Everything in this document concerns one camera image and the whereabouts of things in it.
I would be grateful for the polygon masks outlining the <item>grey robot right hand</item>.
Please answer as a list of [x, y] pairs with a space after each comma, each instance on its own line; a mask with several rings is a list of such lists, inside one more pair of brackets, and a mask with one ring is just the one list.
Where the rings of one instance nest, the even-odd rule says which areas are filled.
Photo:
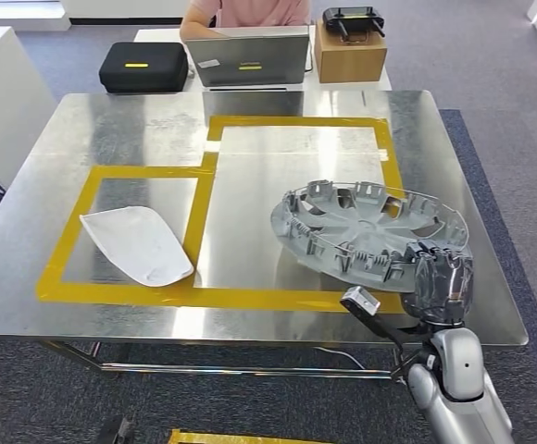
[[402, 295], [408, 315], [433, 325], [459, 325], [473, 298], [473, 256], [431, 240], [407, 245], [404, 260], [414, 267], [414, 290]]

